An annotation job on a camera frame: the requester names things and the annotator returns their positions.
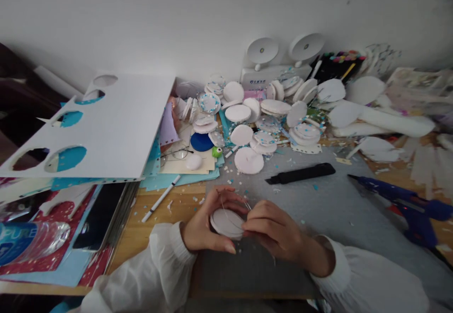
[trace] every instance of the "eyeglasses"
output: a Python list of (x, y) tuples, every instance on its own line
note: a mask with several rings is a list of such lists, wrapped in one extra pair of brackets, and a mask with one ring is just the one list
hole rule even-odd
[(194, 154), (193, 151), (189, 150), (188, 146), (184, 146), (178, 150), (172, 150), (170, 149), (170, 152), (165, 153), (164, 155), (161, 155), (160, 157), (160, 167), (163, 167), (166, 161), (169, 159), (169, 156), (171, 155), (177, 160), (183, 160), (188, 153)]

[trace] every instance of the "bottle label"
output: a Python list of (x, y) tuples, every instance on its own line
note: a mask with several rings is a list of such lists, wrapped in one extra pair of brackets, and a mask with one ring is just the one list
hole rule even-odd
[(32, 222), (0, 223), (0, 266), (14, 261), (32, 243), (38, 227)]

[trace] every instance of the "white sleeve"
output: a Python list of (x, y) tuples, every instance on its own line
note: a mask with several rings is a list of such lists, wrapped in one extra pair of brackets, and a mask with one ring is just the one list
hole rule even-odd
[(383, 256), (325, 238), (324, 245), (335, 253), (334, 271), (325, 278), (311, 277), (333, 312), (429, 311), (428, 297), (415, 275)]
[(179, 226), (157, 224), (148, 248), (100, 276), (75, 312), (174, 312), (184, 305), (196, 255), (185, 247)]

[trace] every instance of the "blue glue gun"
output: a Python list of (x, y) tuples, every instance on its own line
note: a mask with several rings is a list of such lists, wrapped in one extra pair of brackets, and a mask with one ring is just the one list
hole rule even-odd
[(348, 174), (363, 187), (379, 194), (394, 204), (407, 221), (409, 229), (404, 235), (411, 242), (432, 249), (437, 245), (437, 237), (429, 219), (449, 220), (453, 207), (439, 200), (426, 201), (416, 192), (391, 185), (383, 181)]

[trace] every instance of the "hand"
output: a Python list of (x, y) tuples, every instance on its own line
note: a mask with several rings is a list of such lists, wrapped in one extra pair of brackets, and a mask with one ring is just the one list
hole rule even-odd
[(234, 193), (230, 186), (215, 186), (206, 196), (204, 204), (186, 226), (181, 228), (184, 244), (190, 251), (212, 249), (236, 254), (234, 243), (226, 236), (213, 233), (209, 229), (209, 216), (219, 208), (230, 209), (238, 214), (247, 214), (248, 210), (237, 202), (244, 200)]
[(274, 257), (299, 264), (318, 277), (335, 267), (335, 254), (303, 234), (294, 220), (274, 203), (260, 201), (242, 225), (244, 236), (253, 236)]

